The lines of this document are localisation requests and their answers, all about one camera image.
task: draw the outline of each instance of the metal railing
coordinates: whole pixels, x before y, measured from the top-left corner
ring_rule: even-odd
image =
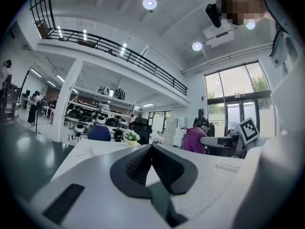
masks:
[[[128,47],[125,48],[123,45],[97,35],[87,33],[86,38],[84,38],[84,33],[81,31],[57,29],[52,13],[51,0],[30,0],[30,10],[35,20],[37,29],[43,39],[74,42],[79,45],[102,50],[105,53],[121,58],[129,63],[132,63],[136,67],[153,74],[182,94],[186,95],[187,87],[185,85],[171,76],[161,67],[137,52],[130,50]]]
[[[137,52],[130,50],[128,47],[124,47],[123,45],[120,45],[116,42],[89,33],[86,33],[86,37],[84,37],[84,33],[81,31],[73,31],[67,29],[54,29],[48,35],[47,39],[55,39],[63,42],[74,42],[79,45],[101,50],[114,57],[121,58],[153,74],[154,76],[171,85],[179,92],[186,95],[187,87],[180,81],[178,81],[158,65],[141,56]]]
[[[41,37],[47,38],[56,28],[51,0],[30,0],[30,10]]]

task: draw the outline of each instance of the ceiling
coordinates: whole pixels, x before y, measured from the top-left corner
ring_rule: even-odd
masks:
[[[75,59],[52,53],[29,51],[29,54],[32,54],[34,61],[34,63],[32,63],[33,69],[39,73],[44,80],[51,81],[57,87],[61,88],[62,82],[56,75],[65,79]],[[120,87],[125,91],[125,100],[130,103],[137,102],[137,105],[140,108],[142,108],[143,105],[150,103],[153,103],[155,107],[179,107],[175,100],[161,95],[153,88],[88,62],[85,62],[75,85],[91,91],[97,91],[101,85],[107,85],[112,90],[116,90]]]
[[[239,51],[245,48],[266,44],[272,41],[275,25],[272,21],[263,19],[258,22],[253,30],[248,30],[245,26],[231,26],[234,39],[227,43],[212,48],[209,45],[203,46],[203,51],[192,50],[194,42],[207,41],[203,30],[212,26],[212,22],[205,13],[205,7],[215,0],[157,0],[158,6],[153,13],[149,13],[143,6],[143,0],[52,0],[54,8],[73,5],[76,9],[82,6],[88,8],[98,8],[107,10],[107,16],[101,12],[101,18],[97,20],[87,20],[82,16],[74,15],[54,15],[56,25],[62,29],[72,29],[87,33],[96,34],[110,39],[117,43],[126,42],[132,50],[141,53],[146,45],[159,50],[164,57],[173,61],[182,62],[180,70],[189,69],[207,60]],[[165,43],[175,54],[169,54],[161,50],[157,43],[143,37],[131,30],[124,23],[110,24],[109,17],[119,16],[139,23],[148,29],[151,38],[160,38],[158,43]]]

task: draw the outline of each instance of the potted plant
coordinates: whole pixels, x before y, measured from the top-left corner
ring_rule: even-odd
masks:
[[[140,140],[140,136],[133,130],[126,130],[124,137],[128,147],[135,147],[139,145],[137,141]]]

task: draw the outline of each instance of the floor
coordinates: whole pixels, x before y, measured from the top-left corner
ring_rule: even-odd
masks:
[[[0,164],[13,194],[30,201],[74,146],[55,143],[20,123],[0,125]]]
[[[22,124],[24,127],[32,130],[32,131],[36,131],[36,126],[34,127],[29,127],[26,123],[28,121],[28,117],[29,117],[29,112],[26,111],[23,107],[21,107],[18,111],[19,114],[19,118],[17,118],[17,122],[19,122],[20,124]],[[51,138],[51,129],[52,129],[52,125],[51,125],[51,120],[50,119],[46,119],[45,115],[43,116],[38,116],[38,121],[37,121],[37,133],[40,133],[41,135],[43,135],[44,137],[47,138]],[[66,132],[69,130],[69,128],[65,125],[61,128],[61,142],[65,143],[65,144],[69,144],[69,145],[77,145],[77,140],[68,140],[68,135],[66,134]]]

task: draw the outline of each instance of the light fixture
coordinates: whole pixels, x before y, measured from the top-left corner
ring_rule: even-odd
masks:
[[[61,27],[57,26],[60,37],[62,38]]]
[[[158,2],[157,0],[143,0],[143,7],[149,10],[150,13],[157,7]]]
[[[149,106],[153,106],[153,104],[143,105],[143,107],[149,107]]]
[[[110,90],[110,91],[109,91],[109,96],[110,96],[110,97],[113,97],[113,96],[114,96],[114,90]]]
[[[249,20],[249,21],[246,23],[246,27],[247,27],[249,30],[253,30],[254,27],[255,27],[255,20]]]
[[[192,49],[194,51],[200,51],[202,49],[202,43],[201,42],[194,42],[192,45]]]
[[[50,83],[51,85],[55,86],[52,82],[48,81],[48,83]],[[56,86],[55,86],[56,87]]]
[[[40,78],[41,78],[41,75],[39,75],[36,71],[34,71],[32,68],[30,69],[31,71],[33,71],[35,74],[37,74]]]
[[[87,30],[83,30],[84,32],[84,40],[86,41],[87,40]]]
[[[62,79],[62,78],[60,77],[60,75],[57,75],[57,77],[58,77],[62,82],[65,82],[65,80]]]
[[[124,52],[125,52],[125,48],[127,47],[127,44],[124,43],[123,46],[122,46],[122,50],[121,50],[121,53],[120,53],[120,56],[123,56],[124,55]]]

